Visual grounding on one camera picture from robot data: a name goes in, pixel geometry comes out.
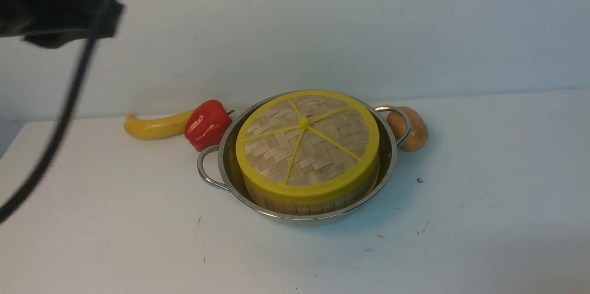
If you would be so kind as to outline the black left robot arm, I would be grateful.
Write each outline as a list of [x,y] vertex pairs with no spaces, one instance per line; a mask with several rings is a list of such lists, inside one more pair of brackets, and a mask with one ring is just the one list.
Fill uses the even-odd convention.
[[0,0],[0,35],[56,49],[87,39],[98,16],[96,38],[113,38],[123,13],[118,0]]

